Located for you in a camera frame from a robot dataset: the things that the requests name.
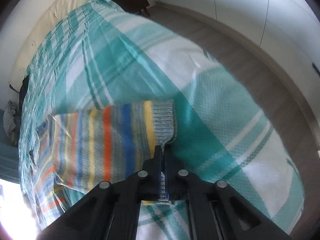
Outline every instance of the white wall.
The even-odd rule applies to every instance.
[[[217,19],[260,46],[290,76],[320,126],[320,77],[312,67],[320,68],[320,22],[305,0],[159,1]]]
[[[9,88],[12,67],[33,26],[54,1],[20,0],[0,31],[0,109],[6,108],[8,100],[18,100]]]

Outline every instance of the wooden nightstand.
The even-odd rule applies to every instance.
[[[115,3],[121,6],[123,10],[130,13],[144,12],[150,16],[147,6],[149,6],[148,0],[113,0]]]

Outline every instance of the pillow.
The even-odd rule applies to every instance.
[[[14,132],[14,129],[17,127],[14,122],[15,113],[16,106],[12,101],[9,101],[3,115],[3,128],[7,137],[10,139],[10,144],[13,146],[16,146],[18,143],[16,134]]]
[[[59,21],[66,17],[69,12],[84,5],[88,1],[89,0],[55,0],[40,17],[22,45],[11,71],[9,83],[15,90],[20,90],[26,69],[48,32]]]

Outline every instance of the striped towel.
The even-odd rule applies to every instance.
[[[116,183],[139,171],[156,145],[174,138],[174,131],[173,100],[49,115],[37,131],[35,158],[42,213],[55,205],[57,218],[70,207],[65,187],[87,193],[103,180]]]

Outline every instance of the cream pillow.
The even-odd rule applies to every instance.
[[[89,0],[55,0],[55,2],[40,17],[28,38],[22,45],[11,71],[10,85],[15,90],[20,90],[26,69],[48,32],[59,21],[66,17],[69,12],[84,5],[88,1]]]

